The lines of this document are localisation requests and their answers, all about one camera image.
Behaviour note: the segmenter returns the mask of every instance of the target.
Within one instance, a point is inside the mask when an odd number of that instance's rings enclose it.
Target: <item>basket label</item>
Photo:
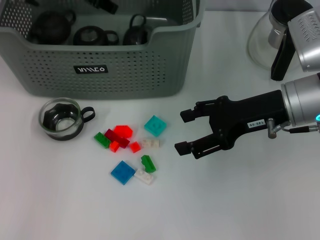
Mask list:
[[[106,74],[108,68],[106,65],[85,65],[73,66],[76,74]]]

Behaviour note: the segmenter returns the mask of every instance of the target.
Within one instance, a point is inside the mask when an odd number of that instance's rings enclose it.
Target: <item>cable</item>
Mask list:
[[[280,127],[281,127],[281,130],[282,130],[282,131],[290,133],[290,130],[289,130],[289,129],[286,129],[286,128],[282,127],[282,126],[280,126]]]

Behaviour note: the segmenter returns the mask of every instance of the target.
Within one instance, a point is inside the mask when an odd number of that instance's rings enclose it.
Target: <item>white table surface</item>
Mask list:
[[[241,100],[280,89],[246,54],[262,13],[206,12],[197,29],[181,92],[172,97],[87,101],[96,118],[68,141],[50,139],[37,122],[48,98],[28,94],[0,60],[1,240],[319,240],[319,134],[267,130],[240,137],[233,149],[195,160],[175,143],[211,133],[209,118],[184,123],[180,112],[227,95]],[[312,73],[297,69],[285,81]],[[93,136],[131,125],[134,140],[151,135],[144,123],[167,122],[162,146],[133,154],[101,148]],[[110,175],[124,160],[157,167],[147,186],[125,186]]]

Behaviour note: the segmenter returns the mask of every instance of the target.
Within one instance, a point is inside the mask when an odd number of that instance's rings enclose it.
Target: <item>black handle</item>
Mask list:
[[[107,30],[107,31],[104,31],[104,33],[107,35],[106,38],[108,39],[108,44],[109,45],[117,45],[119,43],[119,36],[115,31]],[[114,40],[114,41],[109,40],[108,34],[115,35],[116,36],[116,40]]]
[[[146,16],[144,15],[141,15],[141,14],[135,14],[132,16],[131,20],[130,20],[130,25],[129,25],[129,28],[132,28],[133,27],[133,24],[134,24],[134,20],[137,16],[141,16],[143,17],[143,23],[140,25],[140,27],[143,27],[146,23],[147,23],[147,18]]]
[[[92,112],[92,114],[87,117],[84,117],[84,114],[87,112]],[[92,106],[87,106],[81,110],[81,115],[82,115],[83,121],[86,123],[95,118],[96,112]]]
[[[289,129],[289,132],[291,134],[309,133],[310,128],[309,128],[309,126],[295,127],[295,128]]]
[[[87,0],[95,8],[102,8],[110,14],[115,14],[118,10],[118,5],[110,0]]]
[[[71,20],[69,21],[69,24],[70,24],[70,26],[72,26],[72,25],[76,22],[76,20],[77,20],[77,15],[76,15],[76,13],[75,13],[73,10],[71,10],[71,9],[67,10],[67,11],[64,13],[64,17],[65,17],[65,18],[67,18],[68,15],[71,15]]]
[[[292,58],[294,57],[296,48],[292,40],[289,29],[285,30],[279,51],[276,54],[271,67],[271,79],[282,81],[286,75]]]

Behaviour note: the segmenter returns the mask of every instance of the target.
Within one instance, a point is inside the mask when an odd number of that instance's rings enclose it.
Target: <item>green lego brick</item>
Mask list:
[[[141,163],[144,165],[145,171],[147,173],[153,173],[156,171],[156,167],[148,155],[143,155],[141,159],[142,159]]]
[[[105,137],[101,132],[98,132],[95,136],[94,139],[100,143],[105,149],[109,148],[109,145],[111,144],[111,141]]]

